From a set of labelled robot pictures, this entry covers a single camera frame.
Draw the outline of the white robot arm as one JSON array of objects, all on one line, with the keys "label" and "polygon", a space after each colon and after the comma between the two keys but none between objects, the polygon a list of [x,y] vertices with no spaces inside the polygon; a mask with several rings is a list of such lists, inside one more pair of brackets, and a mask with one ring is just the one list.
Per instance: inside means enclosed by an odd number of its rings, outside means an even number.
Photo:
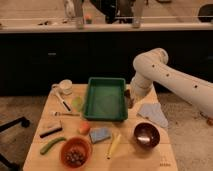
[{"label": "white robot arm", "polygon": [[195,105],[204,116],[213,119],[213,83],[169,67],[168,59],[168,53],[162,48],[152,49],[134,58],[135,75],[130,83],[131,97],[145,97],[153,83],[157,82]]}]

